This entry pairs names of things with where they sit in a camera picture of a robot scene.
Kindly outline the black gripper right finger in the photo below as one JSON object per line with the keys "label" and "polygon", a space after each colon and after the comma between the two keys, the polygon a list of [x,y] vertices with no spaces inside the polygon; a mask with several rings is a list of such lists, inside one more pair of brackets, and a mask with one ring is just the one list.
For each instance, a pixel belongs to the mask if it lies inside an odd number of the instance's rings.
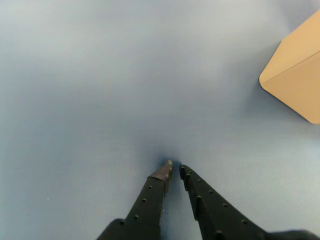
{"label": "black gripper right finger", "polygon": [[204,240],[267,240],[269,234],[250,221],[187,165],[179,166],[194,219]]}

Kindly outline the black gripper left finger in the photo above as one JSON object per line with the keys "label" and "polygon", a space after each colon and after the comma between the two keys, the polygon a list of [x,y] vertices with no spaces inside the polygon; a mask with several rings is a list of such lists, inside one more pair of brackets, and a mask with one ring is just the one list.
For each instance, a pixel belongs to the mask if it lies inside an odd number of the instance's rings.
{"label": "black gripper left finger", "polygon": [[169,191],[173,162],[149,175],[125,219],[113,220],[98,237],[99,240],[160,240],[163,200]]}

